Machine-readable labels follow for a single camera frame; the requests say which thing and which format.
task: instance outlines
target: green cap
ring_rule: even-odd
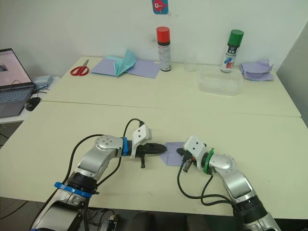
[[[240,46],[244,32],[241,30],[232,30],[230,33],[228,44],[233,46]]]

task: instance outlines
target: white table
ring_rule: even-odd
[[[308,130],[301,118],[271,115],[192,113],[180,110],[42,102],[0,150],[0,196],[45,201],[62,181],[74,146],[90,134],[121,136],[129,119],[143,119],[153,142],[185,141],[196,135],[218,154],[232,155],[248,177],[265,208],[275,218],[308,219]],[[127,132],[130,139],[137,124]],[[94,138],[76,152],[73,166]],[[104,175],[117,164],[111,161]],[[231,215],[229,205],[202,206],[184,197],[177,187],[179,167],[167,167],[159,156],[140,160],[125,157],[120,169],[99,188],[90,206],[196,214]],[[190,168],[181,183],[200,195],[208,180]],[[207,193],[226,195],[215,177]]]
[[[71,68],[89,59],[92,69],[102,58],[82,57]],[[120,77],[88,74],[61,78],[45,101],[121,105],[132,107],[178,109],[201,112],[242,113],[274,116],[297,116],[300,113],[275,73],[275,80],[244,80],[243,91],[236,96],[201,92],[197,72],[185,72],[182,64],[173,64],[170,72],[160,71],[156,79],[130,74]]]
[[[49,89],[51,89],[56,82],[58,82],[60,80],[60,77],[53,77],[53,82],[51,83],[51,85],[48,87]],[[46,96],[45,93],[38,93],[40,98],[44,98]],[[31,96],[31,98],[33,97],[37,97],[37,94],[33,94]],[[28,116],[31,114],[30,111],[27,111],[25,108],[23,108],[23,110],[21,111],[21,113],[17,116],[11,116],[11,117],[6,117],[6,118],[0,118],[0,124],[9,124],[9,123],[16,123],[16,122],[23,122],[25,119],[28,118]]]

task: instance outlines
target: scissors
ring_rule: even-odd
[[[85,76],[89,73],[89,68],[87,67],[89,60],[85,61],[82,66],[76,67],[75,69],[71,70],[71,75],[73,76]]]

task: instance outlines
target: laptop keyboard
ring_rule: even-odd
[[[26,100],[32,89],[11,90],[0,93],[0,104]]]

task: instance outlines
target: blue ring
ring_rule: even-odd
[[[127,142],[126,137],[123,137],[123,143],[124,143],[123,156],[127,156],[129,150],[128,150],[128,142]]]
[[[58,188],[58,189],[63,189],[63,190],[65,190],[65,191],[68,191],[68,192],[70,192],[70,193],[72,192],[72,193],[75,193],[75,194],[80,195],[80,196],[84,196],[84,197],[87,197],[87,198],[91,198],[91,197],[92,197],[92,194],[91,194],[91,193],[84,192],[84,191],[78,190],[78,189],[73,189],[73,188],[71,188],[71,187],[69,187],[69,186],[66,186],[66,185],[60,183],[60,182],[56,182],[56,183],[54,184],[54,186],[55,186],[56,188]]]

